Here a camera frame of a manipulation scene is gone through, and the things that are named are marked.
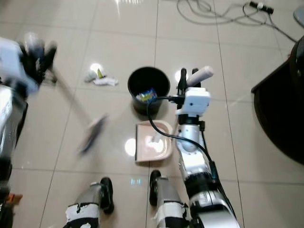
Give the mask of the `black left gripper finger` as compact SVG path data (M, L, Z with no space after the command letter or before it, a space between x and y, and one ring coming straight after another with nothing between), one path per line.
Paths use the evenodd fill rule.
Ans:
M50 43L43 47L43 72L52 70L57 47L58 45L55 41L50 41Z
M22 63L36 65L40 60L40 44L22 44Z

